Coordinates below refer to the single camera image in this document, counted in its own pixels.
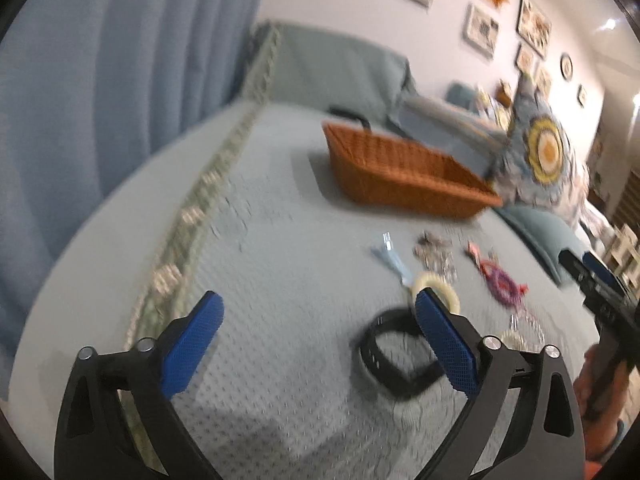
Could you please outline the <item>right hand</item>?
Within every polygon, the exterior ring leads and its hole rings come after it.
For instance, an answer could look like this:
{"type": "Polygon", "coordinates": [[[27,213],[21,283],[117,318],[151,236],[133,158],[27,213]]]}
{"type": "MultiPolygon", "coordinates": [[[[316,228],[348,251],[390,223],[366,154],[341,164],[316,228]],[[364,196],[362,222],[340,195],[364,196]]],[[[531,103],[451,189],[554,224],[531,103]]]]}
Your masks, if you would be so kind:
{"type": "Polygon", "coordinates": [[[605,404],[597,408],[591,418],[587,416],[594,388],[592,364],[598,348],[598,344],[593,344],[586,351],[584,364],[574,380],[574,393],[582,419],[586,460],[590,462],[597,462],[613,447],[618,434],[618,421],[627,400],[629,386],[627,365],[625,362],[621,362],[617,365],[612,382],[605,389],[603,397],[605,404]]]}

